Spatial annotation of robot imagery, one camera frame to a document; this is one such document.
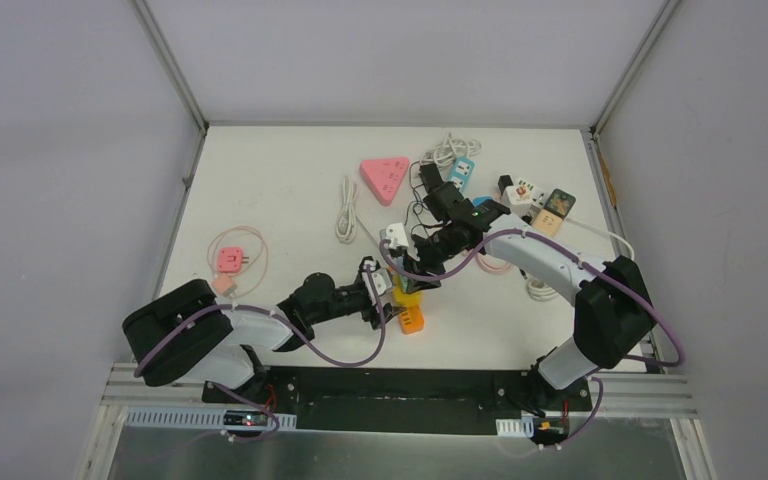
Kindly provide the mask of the orange power strip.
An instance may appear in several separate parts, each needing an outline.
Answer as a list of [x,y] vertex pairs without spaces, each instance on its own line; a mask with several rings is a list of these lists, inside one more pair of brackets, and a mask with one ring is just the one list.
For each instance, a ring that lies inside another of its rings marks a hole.
[[421,332],[425,327],[425,320],[421,310],[421,304],[411,308],[402,308],[403,311],[398,316],[402,333],[404,335],[412,335]]

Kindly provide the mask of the yellow plug adapter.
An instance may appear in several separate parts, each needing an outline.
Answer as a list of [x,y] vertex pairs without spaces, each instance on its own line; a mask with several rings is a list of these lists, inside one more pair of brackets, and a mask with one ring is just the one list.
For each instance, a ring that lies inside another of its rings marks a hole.
[[405,308],[419,306],[422,302],[422,292],[406,293],[399,276],[393,278],[392,297],[396,304]]

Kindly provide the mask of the black power adapter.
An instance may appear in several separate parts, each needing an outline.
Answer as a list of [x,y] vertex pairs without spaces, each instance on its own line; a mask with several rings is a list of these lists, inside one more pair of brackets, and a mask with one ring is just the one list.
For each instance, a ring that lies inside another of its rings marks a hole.
[[435,163],[421,164],[418,176],[427,193],[432,193],[436,188],[444,184],[440,170]]

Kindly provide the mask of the teal power strip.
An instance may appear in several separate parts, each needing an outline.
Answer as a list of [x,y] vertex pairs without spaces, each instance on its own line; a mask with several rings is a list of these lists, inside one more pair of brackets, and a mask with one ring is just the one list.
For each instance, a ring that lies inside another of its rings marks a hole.
[[466,156],[457,157],[449,172],[448,182],[459,191],[463,191],[475,169],[475,162]]

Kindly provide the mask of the pink triangular power strip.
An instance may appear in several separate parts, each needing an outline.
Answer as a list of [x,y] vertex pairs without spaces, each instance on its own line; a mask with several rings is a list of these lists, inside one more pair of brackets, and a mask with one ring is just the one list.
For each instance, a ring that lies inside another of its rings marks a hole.
[[407,157],[366,159],[360,162],[359,173],[367,188],[382,206],[390,206],[408,173]]

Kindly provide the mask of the pink plug adapter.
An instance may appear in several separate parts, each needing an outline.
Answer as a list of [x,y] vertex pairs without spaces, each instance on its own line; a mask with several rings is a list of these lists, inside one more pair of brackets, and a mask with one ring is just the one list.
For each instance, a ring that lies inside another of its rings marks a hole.
[[216,270],[221,274],[236,275],[242,272],[249,257],[239,246],[222,247],[216,259]]

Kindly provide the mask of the pink plug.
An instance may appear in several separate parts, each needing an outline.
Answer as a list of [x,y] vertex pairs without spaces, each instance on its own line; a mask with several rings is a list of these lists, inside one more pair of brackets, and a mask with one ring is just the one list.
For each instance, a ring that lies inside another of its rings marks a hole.
[[237,289],[237,284],[234,279],[226,273],[220,273],[215,276],[212,282],[214,290],[224,296],[230,297]]

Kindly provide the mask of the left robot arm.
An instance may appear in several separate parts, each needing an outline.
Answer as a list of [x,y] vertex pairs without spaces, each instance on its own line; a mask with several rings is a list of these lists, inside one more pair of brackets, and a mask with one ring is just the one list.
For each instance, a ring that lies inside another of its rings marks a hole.
[[181,379],[218,383],[241,404],[257,402],[265,378],[256,371],[255,348],[293,352],[307,347],[331,365],[348,367],[315,346],[316,325],[359,315],[384,333],[401,308],[383,301],[393,288],[376,264],[360,267],[353,283],[308,275],[274,306],[220,304],[203,279],[185,283],[128,315],[122,330],[137,362],[135,377],[149,387]]

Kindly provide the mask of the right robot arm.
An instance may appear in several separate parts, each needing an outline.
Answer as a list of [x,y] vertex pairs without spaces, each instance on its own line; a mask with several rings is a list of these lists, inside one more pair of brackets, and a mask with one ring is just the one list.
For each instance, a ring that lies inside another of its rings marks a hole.
[[653,329],[651,301],[632,259],[576,253],[494,200],[474,204],[449,181],[426,181],[423,186],[423,203],[441,226],[428,237],[413,236],[416,253],[401,256],[409,291],[439,287],[454,274],[445,262],[468,252],[512,264],[554,289],[574,309],[571,337],[526,374],[525,406],[555,408],[575,381],[615,367]]

